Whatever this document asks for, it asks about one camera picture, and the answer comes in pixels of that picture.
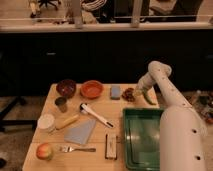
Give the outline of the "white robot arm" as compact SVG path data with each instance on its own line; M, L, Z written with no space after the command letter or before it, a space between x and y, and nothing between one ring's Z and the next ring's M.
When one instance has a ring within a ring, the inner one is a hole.
M207 127L169 80L171 72L169 65L152 61L133 91L153 104L148 91L157 84L167 104L160 118L160 171L207 171L202 147Z

